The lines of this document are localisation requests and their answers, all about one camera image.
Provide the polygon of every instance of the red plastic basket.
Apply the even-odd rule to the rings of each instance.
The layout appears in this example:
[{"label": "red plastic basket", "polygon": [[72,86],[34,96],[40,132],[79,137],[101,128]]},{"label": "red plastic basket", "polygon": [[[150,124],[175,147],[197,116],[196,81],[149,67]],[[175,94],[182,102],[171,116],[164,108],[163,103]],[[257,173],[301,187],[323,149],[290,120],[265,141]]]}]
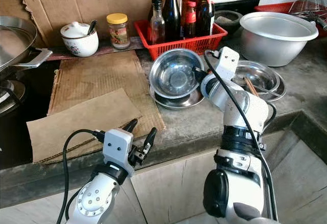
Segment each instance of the red plastic basket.
[{"label": "red plastic basket", "polygon": [[136,21],[134,22],[134,26],[141,38],[144,47],[146,47],[149,50],[153,60],[155,60],[163,52],[170,49],[177,49],[177,48],[190,49],[200,55],[203,54],[204,51],[207,49],[216,50],[221,38],[228,34],[228,32],[225,31],[223,28],[221,28],[217,24],[214,24],[213,34],[210,36],[194,37],[186,40],[148,45],[145,38],[145,36],[147,35],[148,21],[147,20]]},{"label": "red plastic basket", "polygon": [[[257,12],[275,12],[275,13],[287,13],[290,11],[293,3],[279,3],[270,5],[255,6],[254,9]],[[320,25],[316,25],[319,35],[318,37],[326,37],[327,31],[324,31]]]}]

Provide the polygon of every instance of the stainless steel bowl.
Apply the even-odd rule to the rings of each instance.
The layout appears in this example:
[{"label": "stainless steel bowl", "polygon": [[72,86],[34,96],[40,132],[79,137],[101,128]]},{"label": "stainless steel bowl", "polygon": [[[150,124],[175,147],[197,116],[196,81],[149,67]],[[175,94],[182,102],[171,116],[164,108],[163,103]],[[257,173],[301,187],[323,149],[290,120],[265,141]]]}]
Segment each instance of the stainless steel bowl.
[{"label": "stainless steel bowl", "polygon": [[194,66],[204,69],[200,56],[191,50],[164,52],[152,66],[149,76],[151,87],[164,98],[182,98],[199,86],[192,71]]},{"label": "stainless steel bowl", "polygon": [[[244,89],[247,89],[243,79],[244,77],[248,77],[254,86],[272,92],[275,91],[280,84],[279,76],[273,69],[257,62],[240,60],[232,80]],[[260,95],[267,93],[260,90],[257,90],[257,92]]]},{"label": "stainless steel bowl", "polygon": [[284,13],[255,12],[240,20],[242,54],[268,66],[291,62],[307,41],[318,36],[315,23]]}]

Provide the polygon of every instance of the spoon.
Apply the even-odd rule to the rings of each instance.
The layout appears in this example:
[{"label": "spoon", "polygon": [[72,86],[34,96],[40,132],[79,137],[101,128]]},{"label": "spoon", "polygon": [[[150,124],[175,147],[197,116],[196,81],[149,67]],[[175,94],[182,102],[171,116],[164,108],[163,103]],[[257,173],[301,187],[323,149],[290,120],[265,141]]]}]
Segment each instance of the spoon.
[{"label": "spoon", "polygon": [[97,20],[92,20],[90,28],[88,28],[87,36],[93,32],[94,27],[96,26]]}]

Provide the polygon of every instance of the concrete countertop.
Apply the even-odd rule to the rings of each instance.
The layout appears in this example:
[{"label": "concrete countertop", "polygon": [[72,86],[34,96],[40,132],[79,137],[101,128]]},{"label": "concrete countertop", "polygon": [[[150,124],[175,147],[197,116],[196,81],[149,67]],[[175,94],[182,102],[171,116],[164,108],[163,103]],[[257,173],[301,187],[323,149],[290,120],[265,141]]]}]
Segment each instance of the concrete countertop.
[{"label": "concrete countertop", "polygon": [[[239,51],[239,38],[222,41]],[[147,50],[136,51],[146,75],[152,66]],[[285,80],[286,95],[273,102],[277,115],[304,110],[327,130],[327,38],[307,43],[303,51],[287,66],[274,68]],[[187,154],[217,147],[223,130],[223,114],[210,102],[185,110],[168,110],[159,106],[167,129],[159,134],[144,167]],[[141,145],[144,138],[135,141]],[[102,163],[101,152],[69,161],[70,188],[77,188],[89,179],[95,164]],[[27,164],[0,171],[0,208],[56,194],[63,191],[62,163]]]}]

